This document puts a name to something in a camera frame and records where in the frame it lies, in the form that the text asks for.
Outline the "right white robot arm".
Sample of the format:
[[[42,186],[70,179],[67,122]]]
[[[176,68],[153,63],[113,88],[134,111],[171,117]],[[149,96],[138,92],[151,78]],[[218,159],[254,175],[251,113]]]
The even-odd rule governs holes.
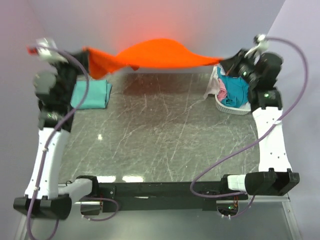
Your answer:
[[[248,102],[259,138],[257,172],[224,175],[231,191],[258,196],[284,196],[300,182],[288,160],[282,121],[281,93],[275,87],[283,60],[275,53],[241,49],[235,56],[221,61],[230,77],[241,77],[248,84]]]

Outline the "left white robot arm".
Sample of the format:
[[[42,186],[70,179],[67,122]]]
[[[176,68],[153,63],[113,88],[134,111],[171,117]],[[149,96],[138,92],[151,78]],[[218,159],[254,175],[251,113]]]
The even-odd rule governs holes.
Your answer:
[[[74,202],[99,191],[95,176],[79,176],[63,188],[58,184],[76,111],[71,105],[72,93],[77,77],[88,77],[89,52],[50,54],[48,62],[57,72],[41,71],[33,79],[39,108],[34,168],[24,195],[14,199],[13,208],[29,218],[65,220]]]

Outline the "orange t shirt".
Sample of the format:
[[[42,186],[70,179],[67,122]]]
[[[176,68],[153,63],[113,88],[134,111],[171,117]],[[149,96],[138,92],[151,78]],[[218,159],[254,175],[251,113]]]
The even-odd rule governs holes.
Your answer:
[[[84,47],[88,52],[88,73],[94,79],[101,79],[122,68],[133,70],[186,69],[219,64],[222,57],[204,56],[191,52],[176,40],[158,38],[137,43],[117,55],[102,50]]]

